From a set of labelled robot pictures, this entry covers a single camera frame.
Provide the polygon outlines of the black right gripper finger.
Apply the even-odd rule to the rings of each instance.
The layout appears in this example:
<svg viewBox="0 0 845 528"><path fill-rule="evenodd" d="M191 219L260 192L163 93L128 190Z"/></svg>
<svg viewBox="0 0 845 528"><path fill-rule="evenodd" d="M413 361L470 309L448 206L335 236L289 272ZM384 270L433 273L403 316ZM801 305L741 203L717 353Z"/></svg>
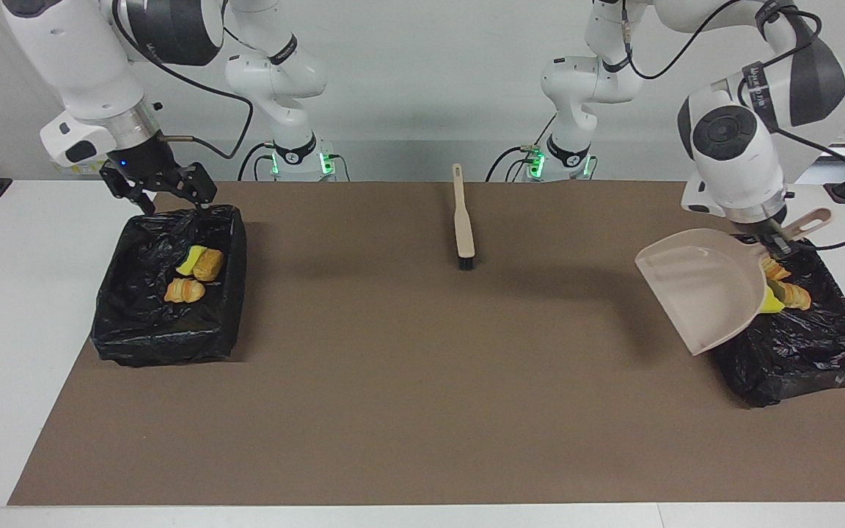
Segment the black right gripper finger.
<svg viewBox="0 0 845 528"><path fill-rule="evenodd" d="M175 195L197 208L209 208L217 194L217 187L201 163L192 163L175 170Z"/></svg>
<svg viewBox="0 0 845 528"><path fill-rule="evenodd" d="M130 201L132 204L140 208L140 211L144 215L152 215L155 213L156 207L153 200L151 200L150 195L145 193L145 191L138 187L138 185L132 184L120 171L114 169L113 167L101 167L100 177L103 178L103 182L107 185L108 190L115 198Z"/></svg>

